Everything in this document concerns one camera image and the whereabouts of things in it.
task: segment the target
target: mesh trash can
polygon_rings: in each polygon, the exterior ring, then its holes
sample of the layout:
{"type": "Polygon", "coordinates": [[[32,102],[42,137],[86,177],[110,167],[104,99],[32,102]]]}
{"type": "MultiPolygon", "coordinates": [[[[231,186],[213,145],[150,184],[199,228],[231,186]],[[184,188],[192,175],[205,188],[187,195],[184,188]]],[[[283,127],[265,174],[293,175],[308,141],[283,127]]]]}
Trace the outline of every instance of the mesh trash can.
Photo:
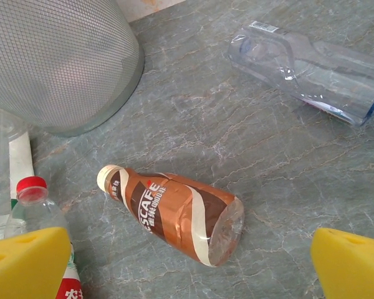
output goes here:
{"type": "Polygon", "coordinates": [[[0,0],[0,108],[61,136],[129,98],[144,55],[115,0],[0,0]]]}

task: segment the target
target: clear plastic bottle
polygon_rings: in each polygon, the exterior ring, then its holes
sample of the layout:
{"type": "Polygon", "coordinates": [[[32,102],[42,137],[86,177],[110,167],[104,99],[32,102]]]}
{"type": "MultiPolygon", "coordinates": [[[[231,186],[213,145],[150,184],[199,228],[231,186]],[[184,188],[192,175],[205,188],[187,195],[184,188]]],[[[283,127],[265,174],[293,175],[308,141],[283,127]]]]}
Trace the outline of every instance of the clear plastic bottle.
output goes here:
{"type": "Polygon", "coordinates": [[[210,267],[227,261],[243,228],[244,207],[234,195],[171,173],[104,167],[97,184],[122,202],[139,223],[210,267]]]}
{"type": "Polygon", "coordinates": [[[374,57],[254,21],[229,46],[233,65],[356,126],[374,117],[374,57]]]}
{"type": "Polygon", "coordinates": [[[29,136],[27,135],[26,124],[18,117],[0,110],[0,239],[4,236],[4,229],[8,216],[11,212],[11,170],[19,175],[26,174],[27,169],[33,172],[31,162],[31,147],[29,144],[29,136]],[[23,163],[23,167],[19,167],[18,161],[28,161],[28,157],[24,155],[29,150],[29,167],[27,163],[23,163]],[[10,152],[23,153],[21,156],[15,157],[11,163],[10,152]]]}
{"type": "MultiPolygon", "coordinates": [[[[8,217],[4,237],[13,237],[48,227],[64,227],[68,230],[65,216],[48,195],[44,179],[30,176],[20,180],[17,185],[18,203],[8,217]]],[[[65,298],[83,298],[79,275],[74,264],[73,246],[67,270],[56,297],[56,299],[65,298]]]]}

